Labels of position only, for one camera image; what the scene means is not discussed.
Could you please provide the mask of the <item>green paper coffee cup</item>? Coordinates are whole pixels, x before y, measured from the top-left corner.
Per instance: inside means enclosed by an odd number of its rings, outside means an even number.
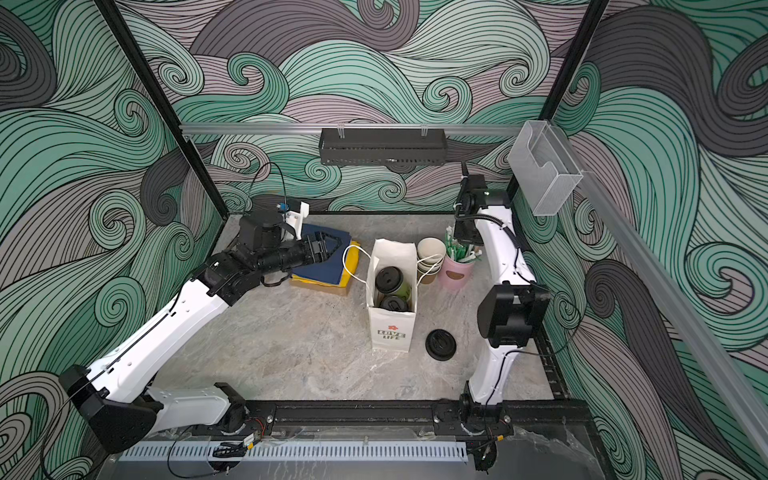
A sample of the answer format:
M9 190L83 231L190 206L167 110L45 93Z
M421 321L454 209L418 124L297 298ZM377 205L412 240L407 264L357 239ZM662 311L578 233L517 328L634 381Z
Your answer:
M408 281L403 280L400 283L400 286L398 287L398 289L394 292L394 295L401 298L405 302L410 302L412 298L411 284Z

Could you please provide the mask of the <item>white paper takeout bag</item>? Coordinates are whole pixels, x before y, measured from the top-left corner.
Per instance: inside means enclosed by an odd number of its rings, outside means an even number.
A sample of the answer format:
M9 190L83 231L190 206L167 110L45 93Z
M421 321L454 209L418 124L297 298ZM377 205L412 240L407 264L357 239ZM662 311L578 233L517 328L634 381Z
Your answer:
M347 268L353 250L368 260L364 277ZM349 245L342 254L344 272L365 286L364 302L368 313L371 345L394 352L410 350L418 312L418 289L423 279L440 266L440 253L418 257L413 243L377 239L371 252Z

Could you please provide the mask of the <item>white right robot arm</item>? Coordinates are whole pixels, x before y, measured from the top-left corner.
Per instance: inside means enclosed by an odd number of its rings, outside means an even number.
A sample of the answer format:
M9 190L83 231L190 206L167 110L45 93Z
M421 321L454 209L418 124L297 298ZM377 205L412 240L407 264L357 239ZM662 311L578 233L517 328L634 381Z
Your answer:
M497 405L514 361L540 330L551 295L524 260L506 190L489 188L481 174L463 173L454 219L458 241L482 247L493 279L477 308L485 346L468 395L475 404Z

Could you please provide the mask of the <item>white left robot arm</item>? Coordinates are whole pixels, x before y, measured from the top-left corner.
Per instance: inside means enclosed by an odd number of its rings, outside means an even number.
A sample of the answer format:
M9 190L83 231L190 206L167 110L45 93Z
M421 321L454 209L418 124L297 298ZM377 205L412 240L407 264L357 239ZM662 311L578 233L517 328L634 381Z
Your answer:
M226 382L178 392L150 384L203 326L249 291L267 286L268 275L289 279L297 268L340 257L348 235L306 229L307 215L302 205L298 211L256 210L242 216L233 243L197 267L168 305L90 366L73 365L60 375L61 386L107 453L121 453L173 428L215 426L225 434L243 429L246 401Z

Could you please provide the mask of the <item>navy blue napkin stack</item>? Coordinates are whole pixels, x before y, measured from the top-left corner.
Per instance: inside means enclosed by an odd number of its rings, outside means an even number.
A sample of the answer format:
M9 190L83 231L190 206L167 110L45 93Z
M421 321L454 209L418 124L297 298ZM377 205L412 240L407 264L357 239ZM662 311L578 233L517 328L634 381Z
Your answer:
M326 226L304 224L302 237L320 243L321 262L295 268L292 271L293 278L340 285L344 272L342 255L351 243L351 234Z

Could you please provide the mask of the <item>white wrapped straw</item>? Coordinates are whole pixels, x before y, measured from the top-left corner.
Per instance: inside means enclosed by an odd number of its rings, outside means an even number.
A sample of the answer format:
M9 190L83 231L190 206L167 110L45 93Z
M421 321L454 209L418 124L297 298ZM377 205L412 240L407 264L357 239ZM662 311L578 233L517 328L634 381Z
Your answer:
M447 256L450 259L455 260L456 259L456 249L459 246L459 244L455 240L453 233L454 233L453 227L452 226L448 226L446 228L444 240L445 240L445 245L446 245Z

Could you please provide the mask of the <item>green wrapped straw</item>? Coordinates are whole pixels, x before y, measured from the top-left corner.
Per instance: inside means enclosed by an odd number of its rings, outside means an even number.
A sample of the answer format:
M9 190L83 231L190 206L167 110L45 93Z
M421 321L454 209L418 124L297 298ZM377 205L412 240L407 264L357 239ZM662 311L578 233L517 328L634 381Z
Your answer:
M451 258L456 262L467 262L468 257L474 254L474 246L472 244L466 244L459 242L456 239L452 240L451 246Z

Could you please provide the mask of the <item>stack of paper cups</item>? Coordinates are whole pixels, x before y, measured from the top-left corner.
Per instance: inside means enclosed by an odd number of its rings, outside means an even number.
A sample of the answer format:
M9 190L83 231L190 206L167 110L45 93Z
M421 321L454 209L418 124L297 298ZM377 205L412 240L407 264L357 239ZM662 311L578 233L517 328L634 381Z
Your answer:
M417 270L420 284L427 285L435 280L446 253L446 245L438 238L424 238L417 244Z

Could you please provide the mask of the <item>pink straw holder cup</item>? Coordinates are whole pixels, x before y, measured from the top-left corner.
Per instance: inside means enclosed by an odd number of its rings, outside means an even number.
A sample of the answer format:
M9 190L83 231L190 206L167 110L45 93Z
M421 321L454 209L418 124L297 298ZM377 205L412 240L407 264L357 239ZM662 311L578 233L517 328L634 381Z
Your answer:
M446 256L438 273L438 282L446 290L460 291L471 279L473 263L461 263Z

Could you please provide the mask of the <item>stack of black lids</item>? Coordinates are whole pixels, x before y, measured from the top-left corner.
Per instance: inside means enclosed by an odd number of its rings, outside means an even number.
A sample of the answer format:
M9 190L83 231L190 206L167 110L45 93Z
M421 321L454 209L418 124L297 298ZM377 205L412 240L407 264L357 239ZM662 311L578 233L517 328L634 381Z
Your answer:
M435 329L426 336L425 349L434 360L445 362L455 355L457 342L450 332L444 329Z

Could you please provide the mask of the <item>clear acrylic wall holder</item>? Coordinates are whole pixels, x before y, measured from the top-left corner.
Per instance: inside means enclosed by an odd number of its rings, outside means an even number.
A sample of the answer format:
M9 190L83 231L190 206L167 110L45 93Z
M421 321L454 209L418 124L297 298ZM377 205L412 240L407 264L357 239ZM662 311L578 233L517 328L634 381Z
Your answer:
M583 178L565 132L545 120L525 122L507 160L537 217L556 216Z

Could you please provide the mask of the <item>black wall shelf tray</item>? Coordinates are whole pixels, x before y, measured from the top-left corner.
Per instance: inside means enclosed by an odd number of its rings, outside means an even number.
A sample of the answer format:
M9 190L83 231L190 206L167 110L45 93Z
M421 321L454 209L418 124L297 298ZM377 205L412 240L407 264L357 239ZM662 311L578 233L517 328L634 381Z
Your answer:
M319 152L321 162L332 166L441 165L448 142L440 129L327 128Z

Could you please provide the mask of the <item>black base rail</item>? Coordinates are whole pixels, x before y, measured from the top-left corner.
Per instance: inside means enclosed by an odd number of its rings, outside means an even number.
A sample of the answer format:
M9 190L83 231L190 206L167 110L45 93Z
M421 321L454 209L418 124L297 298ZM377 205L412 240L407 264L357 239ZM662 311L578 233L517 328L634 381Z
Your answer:
M125 449L151 433L189 426L213 435L235 435L250 428L275 434L293 427L413 427L438 436L481 439L510 435L516 427L590 422L589 408L577 400L483 406L465 396L459 400L257 401L211 395L115 402L100 428L106 439Z

